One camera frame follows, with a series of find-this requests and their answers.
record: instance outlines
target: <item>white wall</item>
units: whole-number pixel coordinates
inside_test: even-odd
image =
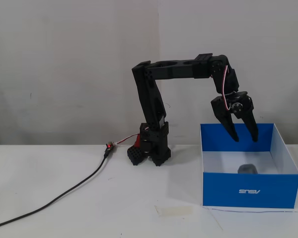
[[[298,0],[161,0],[159,33],[162,60],[226,55],[256,121],[298,143]],[[172,143],[197,143],[199,123],[217,122],[212,79],[163,81],[161,92]]]
[[[131,68],[199,53],[227,55],[257,122],[298,143],[298,0],[0,0],[0,144],[135,133]],[[199,143],[199,123],[217,122],[213,81],[161,83],[170,143]]]
[[[0,0],[0,144],[104,144],[145,121],[156,0]]]

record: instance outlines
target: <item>robotic arm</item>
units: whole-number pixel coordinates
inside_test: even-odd
[[[155,83],[158,79],[172,78],[210,78],[212,77],[218,96],[211,101],[215,117],[224,126],[233,140],[238,136],[231,114],[242,119],[253,141],[257,141],[258,128],[253,115],[253,102],[247,92],[238,92],[235,70],[231,68],[226,56],[200,54],[192,60],[170,60],[151,63],[142,62],[132,69],[138,95],[145,114],[146,123],[140,126],[140,135],[136,143],[127,151],[134,165],[138,165],[146,156],[160,166],[170,156],[167,135],[168,122],[161,94]]]

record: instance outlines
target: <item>white tabletop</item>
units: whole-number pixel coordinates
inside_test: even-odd
[[[298,145],[288,148],[298,166]],[[161,167],[149,160],[133,166],[127,149],[117,148],[98,175],[52,206],[1,227],[0,238],[298,238],[298,198],[297,208],[287,210],[292,212],[201,206],[200,146],[171,146],[172,158]],[[104,150],[0,146],[0,222],[45,205],[83,180]]]

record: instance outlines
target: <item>red wire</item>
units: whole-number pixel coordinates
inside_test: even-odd
[[[125,140],[127,140],[127,139],[129,139],[130,137],[133,137],[133,136],[135,136],[135,135],[139,135],[139,133],[138,133],[138,134],[131,135],[131,136],[128,136],[128,137],[126,137],[125,139],[118,141],[117,144],[123,143]]]
[[[225,78],[226,78],[226,72],[227,71],[228,71],[228,66],[226,65],[225,70],[224,70],[224,74],[223,74],[222,96],[223,96],[223,100],[224,100],[224,103],[225,103],[225,108],[226,108],[227,111],[229,111],[230,107],[228,108],[228,106],[227,106],[227,102],[226,102],[226,98],[225,98],[225,94],[224,94],[224,85],[225,85]]]

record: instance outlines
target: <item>open box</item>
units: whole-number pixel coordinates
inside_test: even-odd
[[[203,205],[294,208],[298,169],[276,125],[257,124],[257,142],[245,124],[234,125],[239,142],[221,124],[201,124]],[[243,164],[258,174],[238,174]]]

